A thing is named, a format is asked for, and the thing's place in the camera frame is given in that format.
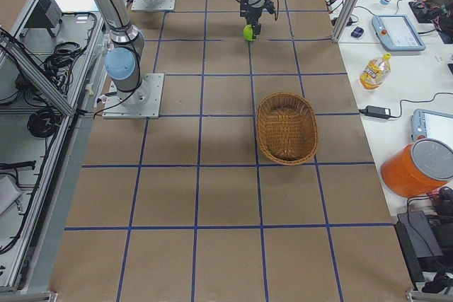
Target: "yellow liquid bottle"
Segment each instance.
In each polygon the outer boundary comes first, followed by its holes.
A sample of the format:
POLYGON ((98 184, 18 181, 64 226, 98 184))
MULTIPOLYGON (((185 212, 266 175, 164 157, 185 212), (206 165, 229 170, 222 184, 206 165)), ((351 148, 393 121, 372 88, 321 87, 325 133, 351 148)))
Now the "yellow liquid bottle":
POLYGON ((384 79, 390 74, 391 54, 386 53, 382 57, 374 58, 369 61, 365 70, 360 75, 360 83, 367 90, 374 90, 379 87, 384 79))

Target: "gray lid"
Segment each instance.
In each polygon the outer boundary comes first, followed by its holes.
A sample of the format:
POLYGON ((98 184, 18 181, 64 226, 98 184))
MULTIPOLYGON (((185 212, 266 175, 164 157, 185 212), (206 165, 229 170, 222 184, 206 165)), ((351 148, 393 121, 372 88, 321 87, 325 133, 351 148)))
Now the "gray lid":
POLYGON ((453 150, 441 141, 421 139, 412 145, 411 155, 415 166, 435 180, 453 178, 453 150))

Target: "brown basket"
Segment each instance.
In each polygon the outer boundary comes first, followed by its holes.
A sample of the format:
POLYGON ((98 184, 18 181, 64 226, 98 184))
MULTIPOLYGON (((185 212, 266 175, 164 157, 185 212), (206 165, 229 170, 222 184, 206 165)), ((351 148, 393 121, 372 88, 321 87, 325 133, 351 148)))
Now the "brown basket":
POLYGON ((280 92, 263 99, 257 125, 260 149, 276 163, 299 165, 316 153, 316 117, 300 95, 280 92))

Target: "device screen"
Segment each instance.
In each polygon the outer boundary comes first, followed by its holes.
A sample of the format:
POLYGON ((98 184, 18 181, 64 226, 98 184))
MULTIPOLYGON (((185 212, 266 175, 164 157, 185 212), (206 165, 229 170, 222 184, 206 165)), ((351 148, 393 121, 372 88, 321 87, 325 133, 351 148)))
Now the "device screen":
POLYGON ((409 24, 403 17, 381 17, 391 42, 395 46, 418 46, 409 24))
POLYGON ((443 141, 453 149, 453 119, 425 113, 426 137, 443 141))

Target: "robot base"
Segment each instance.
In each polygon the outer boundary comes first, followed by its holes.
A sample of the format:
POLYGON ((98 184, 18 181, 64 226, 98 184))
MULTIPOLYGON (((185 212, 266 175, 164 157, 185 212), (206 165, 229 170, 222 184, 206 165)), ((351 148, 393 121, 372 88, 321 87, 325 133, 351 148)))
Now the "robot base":
POLYGON ((176 0, 164 0, 160 4, 149 4, 144 0, 134 0, 132 10, 141 12, 174 11, 175 2, 176 0))
MULTIPOLYGON (((147 86, 149 97, 145 103, 136 105, 119 104, 114 108, 103 111, 104 118, 132 119, 132 118, 159 118, 161 108, 162 90, 164 89, 164 74, 145 74, 142 85, 147 86)), ((109 91, 116 91, 116 86, 112 82, 109 91)), ((105 107, 111 107, 120 103, 117 96, 108 97, 105 107)))

